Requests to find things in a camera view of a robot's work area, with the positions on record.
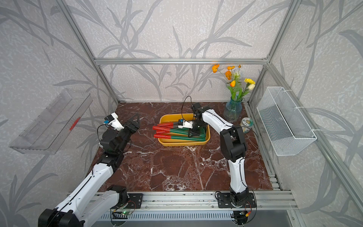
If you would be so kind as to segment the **green hoe red grip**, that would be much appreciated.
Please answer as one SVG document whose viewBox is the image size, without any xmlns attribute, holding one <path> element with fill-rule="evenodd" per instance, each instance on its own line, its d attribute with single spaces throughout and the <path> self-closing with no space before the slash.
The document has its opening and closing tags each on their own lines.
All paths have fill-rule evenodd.
<svg viewBox="0 0 363 227">
<path fill-rule="evenodd" d="M 183 131 L 183 130 L 177 130 L 177 129 L 171 129 L 169 131 L 156 131 L 156 133 L 158 134 L 167 134 L 167 133 L 173 133 L 176 135 L 184 135 L 184 136 L 188 136 L 188 137 L 204 137 L 206 136 L 205 133 L 195 133 L 195 132 L 190 132 L 190 131 Z"/>
<path fill-rule="evenodd" d="M 181 135 L 187 135 L 188 137 L 194 137 L 194 136 L 205 136 L 206 133 L 202 130 L 202 132 L 195 132 L 191 131 L 190 129 L 169 129 L 169 128 L 162 128 L 162 127 L 154 127 L 153 130 L 155 130 L 157 133 L 175 133 L 175 134 L 181 134 Z"/>
<path fill-rule="evenodd" d="M 158 138 L 158 139 L 173 139 L 173 140 L 185 140 L 185 141 L 205 141 L 206 140 L 206 136 L 204 137 L 193 137 L 193 138 L 189 138 L 188 136 L 184 136 L 184 135 L 176 135 L 173 133 L 167 133 L 167 134 L 158 134 L 155 133 L 154 138 Z"/>
</svg>

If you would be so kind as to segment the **grey hoe red grip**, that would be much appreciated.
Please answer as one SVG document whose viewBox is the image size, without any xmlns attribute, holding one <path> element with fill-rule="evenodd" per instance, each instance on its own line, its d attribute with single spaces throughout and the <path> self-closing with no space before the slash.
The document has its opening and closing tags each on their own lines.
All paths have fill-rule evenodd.
<svg viewBox="0 0 363 227">
<path fill-rule="evenodd" d="M 182 125 L 182 123 L 180 122 L 167 122 L 167 123 L 162 123 L 162 124 L 158 124 L 158 126 L 160 127 L 171 127 L 171 128 L 178 128 L 180 125 Z"/>
<path fill-rule="evenodd" d="M 153 126 L 152 129 L 155 130 L 155 131 L 159 131 L 159 130 L 169 131 L 171 129 L 177 129 L 177 130 L 183 130 L 183 131 L 190 131 L 190 129 L 188 129 L 188 128 L 170 128 L 170 127 L 160 127 L 160 126 Z"/>
</svg>

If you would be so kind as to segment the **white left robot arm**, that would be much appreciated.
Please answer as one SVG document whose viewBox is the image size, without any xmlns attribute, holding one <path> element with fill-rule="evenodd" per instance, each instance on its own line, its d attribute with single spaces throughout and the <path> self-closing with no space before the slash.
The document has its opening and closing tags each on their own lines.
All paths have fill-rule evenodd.
<svg viewBox="0 0 363 227">
<path fill-rule="evenodd" d="M 54 209 L 44 210 L 38 218 L 40 227 L 90 227 L 106 211 L 126 207 L 131 202 L 126 187 L 112 185 L 91 203 L 100 187 L 116 172 L 124 159 L 125 148 L 131 145 L 131 136 L 140 128 L 140 116 L 135 114 L 120 123 L 118 115 L 105 117 L 107 130 L 99 137 L 103 149 L 98 162 L 78 187 Z"/>
</svg>

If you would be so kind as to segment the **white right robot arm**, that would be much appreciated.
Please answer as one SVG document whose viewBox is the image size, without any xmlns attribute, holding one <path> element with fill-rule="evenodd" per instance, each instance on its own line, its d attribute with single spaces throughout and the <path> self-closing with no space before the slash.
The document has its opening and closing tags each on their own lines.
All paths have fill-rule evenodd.
<svg viewBox="0 0 363 227">
<path fill-rule="evenodd" d="M 220 136 L 220 148 L 224 158 L 228 161 L 230 170 L 230 193 L 216 193 L 215 197 L 220 208 L 257 207 L 255 193 L 247 186 L 244 163 L 248 149 L 241 126 L 233 125 L 220 117 L 215 110 L 200 103 L 192 104 L 194 115 L 193 127 L 209 125 Z"/>
</svg>

